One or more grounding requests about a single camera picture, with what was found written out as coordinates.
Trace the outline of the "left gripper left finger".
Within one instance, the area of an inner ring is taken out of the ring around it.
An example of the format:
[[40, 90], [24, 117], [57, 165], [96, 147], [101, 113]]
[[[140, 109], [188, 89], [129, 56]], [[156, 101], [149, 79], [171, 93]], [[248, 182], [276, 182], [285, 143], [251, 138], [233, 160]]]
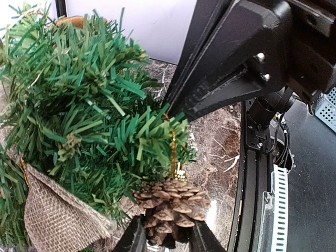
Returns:
[[133, 217], [113, 252], [145, 252], [146, 249], [144, 215], [137, 215]]

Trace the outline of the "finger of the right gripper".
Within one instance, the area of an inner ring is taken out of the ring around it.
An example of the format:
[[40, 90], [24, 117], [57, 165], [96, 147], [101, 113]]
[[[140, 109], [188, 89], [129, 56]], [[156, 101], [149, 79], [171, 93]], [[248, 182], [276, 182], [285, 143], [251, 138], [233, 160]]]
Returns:
[[237, 1], [197, 1], [182, 54], [164, 98], [167, 114], [204, 116], [237, 103], [238, 75], [224, 72], [224, 47], [216, 42]]

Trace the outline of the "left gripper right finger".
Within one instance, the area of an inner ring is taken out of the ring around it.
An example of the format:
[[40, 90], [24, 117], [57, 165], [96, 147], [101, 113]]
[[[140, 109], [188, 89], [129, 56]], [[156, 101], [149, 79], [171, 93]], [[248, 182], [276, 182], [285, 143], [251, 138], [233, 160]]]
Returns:
[[225, 248], [217, 240], [205, 222], [195, 221], [188, 232], [189, 251], [191, 252], [225, 252]]

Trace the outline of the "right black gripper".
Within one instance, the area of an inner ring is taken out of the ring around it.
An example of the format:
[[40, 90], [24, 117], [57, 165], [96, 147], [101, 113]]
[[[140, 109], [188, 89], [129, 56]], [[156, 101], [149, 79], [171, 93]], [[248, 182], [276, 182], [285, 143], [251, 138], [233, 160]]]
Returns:
[[240, 101], [288, 86], [314, 104], [335, 86], [335, 13], [322, 2], [239, 1], [215, 41], [224, 72], [238, 75]]

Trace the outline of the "brown pine cone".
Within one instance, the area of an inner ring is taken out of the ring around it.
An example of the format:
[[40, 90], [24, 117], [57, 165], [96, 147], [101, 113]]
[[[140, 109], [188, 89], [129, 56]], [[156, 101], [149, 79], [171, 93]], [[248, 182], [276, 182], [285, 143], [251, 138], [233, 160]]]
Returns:
[[177, 242], [188, 242], [192, 227], [206, 220], [205, 210], [211, 206], [207, 191], [174, 178], [143, 182], [133, 197], [145, 210], [148, 242], [172, 249]]

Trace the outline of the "small potted christmas tree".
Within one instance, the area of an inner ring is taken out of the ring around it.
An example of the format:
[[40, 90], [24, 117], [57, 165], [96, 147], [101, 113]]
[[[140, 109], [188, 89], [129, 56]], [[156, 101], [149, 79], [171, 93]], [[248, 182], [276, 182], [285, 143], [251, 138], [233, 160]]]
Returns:
[[83, 29], [53, 27], [49, 8], [25, 4], [1, 40], [1, 244], [33, 246], [24, 224], [28, 185], [20, 160], [103, 216], [126, 219], [123, 197], [143, 182], [181, 179], [195, 158], [188, 121], [169, 116], [141, 46], [98, 14]]

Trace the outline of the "knit doll ornament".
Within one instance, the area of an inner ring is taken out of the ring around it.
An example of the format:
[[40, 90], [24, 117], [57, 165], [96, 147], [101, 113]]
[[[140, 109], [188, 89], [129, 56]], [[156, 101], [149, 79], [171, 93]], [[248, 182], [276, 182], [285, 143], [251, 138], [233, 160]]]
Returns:
[[61, 27], [68, 24], [72, 24], [74, 27], [83, 29], [85, 18], [83, 16], [71, 16], [65, 17], [54, 23], [53, 27]]

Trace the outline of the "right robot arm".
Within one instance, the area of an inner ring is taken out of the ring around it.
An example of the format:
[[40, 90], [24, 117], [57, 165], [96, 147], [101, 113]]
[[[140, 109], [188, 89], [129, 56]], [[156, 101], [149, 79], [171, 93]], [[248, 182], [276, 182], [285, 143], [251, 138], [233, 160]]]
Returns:
[[335, 86], [335, 1], [197, 1], [164, 101], [190, 121], [254, 100], [267, 125], [296, 93], [304, 103]]

